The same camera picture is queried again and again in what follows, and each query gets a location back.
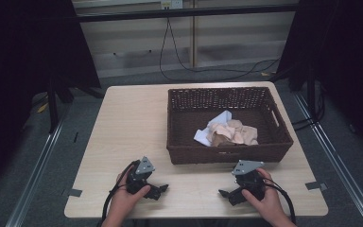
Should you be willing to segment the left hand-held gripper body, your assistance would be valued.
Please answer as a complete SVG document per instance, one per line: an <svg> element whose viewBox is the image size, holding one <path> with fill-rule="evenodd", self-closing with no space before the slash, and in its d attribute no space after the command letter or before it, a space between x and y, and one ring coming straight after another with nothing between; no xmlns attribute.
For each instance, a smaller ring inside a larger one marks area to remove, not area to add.
<svg viewBox="0 0 363 227"><path fill-rule="evenodd" d="M126 179L127 190L131 194L137 193L144 186L148 185L147 179L155 170L154 165L144 156L141 160L132 163L132 169Z"/></svg>

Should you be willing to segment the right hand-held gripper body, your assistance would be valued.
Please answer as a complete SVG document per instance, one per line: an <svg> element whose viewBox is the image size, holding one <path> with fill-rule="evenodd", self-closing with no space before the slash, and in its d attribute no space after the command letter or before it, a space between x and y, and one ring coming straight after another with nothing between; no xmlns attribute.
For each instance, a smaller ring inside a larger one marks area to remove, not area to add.
<svg viewBox="0 0 363 227"><path fill-rule="evenodd" d="M265 183L257 168L263 165L263 162L239 160L232 171L239 187L249 190L259 201L265 197Z"/></svg>

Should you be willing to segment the clothes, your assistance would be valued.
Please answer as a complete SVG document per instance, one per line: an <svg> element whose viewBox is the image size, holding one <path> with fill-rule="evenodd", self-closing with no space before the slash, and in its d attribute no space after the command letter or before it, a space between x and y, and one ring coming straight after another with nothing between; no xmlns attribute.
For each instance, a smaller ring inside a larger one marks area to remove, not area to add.
<svg viewBox="0 0 363 227"><path fill-rule="evenodd" d="M258 145L256 128L244 125L240 120L229 120L226 123L211 123L208 126L206 139L211 147Z"/></svg>

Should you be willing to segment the brown woven basket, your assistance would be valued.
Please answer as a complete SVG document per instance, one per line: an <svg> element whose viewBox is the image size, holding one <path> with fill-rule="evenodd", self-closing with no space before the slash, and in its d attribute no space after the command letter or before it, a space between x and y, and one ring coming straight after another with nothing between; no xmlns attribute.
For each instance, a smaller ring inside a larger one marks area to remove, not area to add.
<svg viewBox="0 0 363 227"><path fill-rule="evenodd" d="M194 139L197 131L224 111L243 125L256 128L258 143L213 147ZM292 145L293 139L267 87L168 91L166 148L174 165L240 160L278 163Z"/></svg>

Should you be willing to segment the white paper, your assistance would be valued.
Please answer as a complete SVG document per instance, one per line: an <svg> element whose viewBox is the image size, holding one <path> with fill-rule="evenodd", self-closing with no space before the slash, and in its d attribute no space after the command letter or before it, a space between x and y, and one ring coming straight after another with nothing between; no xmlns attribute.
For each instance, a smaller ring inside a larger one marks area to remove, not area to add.
<svg viewBox="0 0 363 227"><path fill-rule="evenodd" d="M232 116L233 116L232 113L229 111L224 111L224 112L220 113L218 116L216 116L215 118L213 118L212 120L210 120L208 122L205 129L196 131L194 140L201 143L202 145L204 145L206 147L210 147L211 142L207 139L207 136L210 134L210 126L213 123L220 123L220 124L225 125L228 121L230 121L232 119Z"/></svg>

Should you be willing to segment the person's left hand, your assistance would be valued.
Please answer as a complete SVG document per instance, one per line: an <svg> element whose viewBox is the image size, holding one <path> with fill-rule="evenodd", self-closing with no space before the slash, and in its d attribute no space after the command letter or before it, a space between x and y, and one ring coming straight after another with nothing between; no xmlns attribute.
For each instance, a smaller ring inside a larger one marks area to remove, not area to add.
<svg viewBox="0 0 363 227"><path fill-rule="evenodd" d="M125 187L127 177L118 175L117 179L119 180L119 188L112 196L107 218L124 220L133 210L137 202L150 190L150 186L146 185L137 193L131 194Z"/></svg>

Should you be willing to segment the person's right hand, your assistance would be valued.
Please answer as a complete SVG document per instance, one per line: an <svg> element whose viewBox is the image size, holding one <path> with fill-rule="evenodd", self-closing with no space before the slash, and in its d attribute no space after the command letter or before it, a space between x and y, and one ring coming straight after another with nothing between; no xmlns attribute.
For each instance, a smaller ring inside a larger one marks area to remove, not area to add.
<svg viewBox="0 0 363 227"><path fill-rule="evenodd" d="M263 168L257 168L259 174L265 178L265 183L272 185L271 176ZM265 188L265 197L259 201L247 189L242 190L242 195L245 199L257 210L260 216L273 227L281 226L282 222L289 220L285 216L285 212L280 203L278 192L267 186Z"/></svg>

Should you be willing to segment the black metal stand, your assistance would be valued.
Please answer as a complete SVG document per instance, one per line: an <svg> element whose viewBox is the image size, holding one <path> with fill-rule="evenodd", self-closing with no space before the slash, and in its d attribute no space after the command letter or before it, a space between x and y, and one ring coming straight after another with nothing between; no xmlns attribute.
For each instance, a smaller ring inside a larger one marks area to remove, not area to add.
<svg viewBox="0 0 363 227"><path fill-rule="evenodd" d="M102 93L99 93L93 88L87 87L80 82L76 82L73 79L50 76L46 87L50 115L50 133L54 132L54 130L59 126L60 122L57 97L59 97L63 103L72 103L74 100L74 96L71 93L70 88L77 88L80 91L95 98L104 97Z"/></svg>
<svg viewBox="0 0 363 227"><path fill-rule="evenodd" d="M288 79L288 86L292 92L297 92L306 85L307 105L310 112L310 118L318 121L315 103L315 75L311 64L295 63L286 69L278 71L270 77L270 82L276 82L281 79Z"/></svg>

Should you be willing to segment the black curtain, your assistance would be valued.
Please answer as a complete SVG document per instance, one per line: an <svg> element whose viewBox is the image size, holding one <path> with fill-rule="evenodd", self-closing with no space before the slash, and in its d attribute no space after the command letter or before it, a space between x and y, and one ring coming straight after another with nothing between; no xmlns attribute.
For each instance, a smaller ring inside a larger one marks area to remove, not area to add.
<svg viewBox="0 0 363 227"><path fill-rule="evenodd" d="M98 88L100 82L72 0L0 0L0 172L38 93Z"/></svg>
<svg viewBox="0 0 363 227"><path fill-rule="evenodd" d="M277 73L312 74L363 135L363 0L299 0Z"/></svg>

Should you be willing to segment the black horizontal bar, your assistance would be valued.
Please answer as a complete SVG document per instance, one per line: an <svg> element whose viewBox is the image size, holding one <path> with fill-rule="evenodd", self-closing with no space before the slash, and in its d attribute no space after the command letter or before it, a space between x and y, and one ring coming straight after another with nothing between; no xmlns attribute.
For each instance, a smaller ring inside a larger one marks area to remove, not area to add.
<svg viewBox="0 0 363 227"><path fill-rule="evenodd" d="M290 12L290 11L296 11L298 8L299 8L298 4L282 4L282 5L260 5L260 6L227 7L227 8L159 9L159 10L119 12L119 13L81 14L78 15L75 18L75 20L80 23L90 23L90 22L106 22L106 21L178 18L178 17L191 17L191 16Z"/></svg>

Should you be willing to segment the metal floor rail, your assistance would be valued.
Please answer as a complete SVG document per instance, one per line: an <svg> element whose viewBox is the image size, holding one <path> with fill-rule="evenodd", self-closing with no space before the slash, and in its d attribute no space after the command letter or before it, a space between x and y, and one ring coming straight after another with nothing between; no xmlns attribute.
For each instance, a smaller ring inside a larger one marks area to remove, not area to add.
<svg viewBox="0 0 363 227"><path fill-rule="evenodd" d="M33 171L27 181L26 187L22 192L20 199L9 216L5 227L22 227L30 204L32 203L46 165L50 159L51 153L57 144L61 135L62 123L60 122L55 129L49 133L44 144L40 157L33 168Z"/></svg>
<svg viewBox="0 0 363 227"><path fill-rule="evenodd" d="M346 191L350 195L354 205L358 209L359 213L363 218L363 190L360 188L358 183L355 181L353 175L350 173L349 169L343 163L343 160L337 153L337 150L333 143L331 142L330 138L328 137L327 133L324 131L323 127L319 122L314 121L310 117L309 107L301 94L294 95L298 106L300 107L302 114L304 115L305 119L309 122L309 126L315 136L317 137L322 149L326 153L331 165L335 169L338 177L342 181Z"/></svg>

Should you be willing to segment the white wall socket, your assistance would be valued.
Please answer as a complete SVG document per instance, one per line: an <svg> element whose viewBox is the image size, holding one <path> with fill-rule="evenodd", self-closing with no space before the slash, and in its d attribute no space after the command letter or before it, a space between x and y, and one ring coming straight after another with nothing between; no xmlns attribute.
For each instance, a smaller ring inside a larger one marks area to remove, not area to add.
<svg viewBox="0 0 363 227"><path fill-rule="evenodd" d="M162 9L182 9L183 1L182 0L161 0L161 8Z"/></svg>

